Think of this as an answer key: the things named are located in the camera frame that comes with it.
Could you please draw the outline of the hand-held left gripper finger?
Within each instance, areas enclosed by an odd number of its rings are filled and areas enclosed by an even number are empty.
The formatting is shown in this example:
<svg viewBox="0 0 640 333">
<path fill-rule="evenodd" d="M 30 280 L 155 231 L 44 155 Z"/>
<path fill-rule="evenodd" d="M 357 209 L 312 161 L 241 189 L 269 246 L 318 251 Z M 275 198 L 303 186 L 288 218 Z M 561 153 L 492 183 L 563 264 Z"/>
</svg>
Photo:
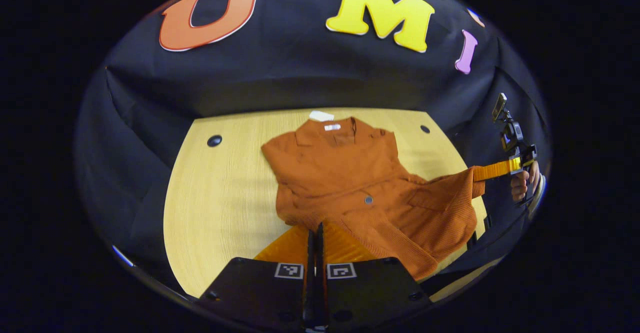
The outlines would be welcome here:
<svg viewBox="0 0 640 333">
<path fill-rule="evenodd" d="M 316 266 L 323 331 L 388 331 L 434 306 L 398 258 L 375 258 L 333 223 L 317 228 Z"/>
<path fill-rule="evenodd" d="M 243 331 L 304 331 L 316 314 L 314 232 L 292 227 L 253 258 L 234 257 L 199 297 L 214 319 Z"/>
</svg>

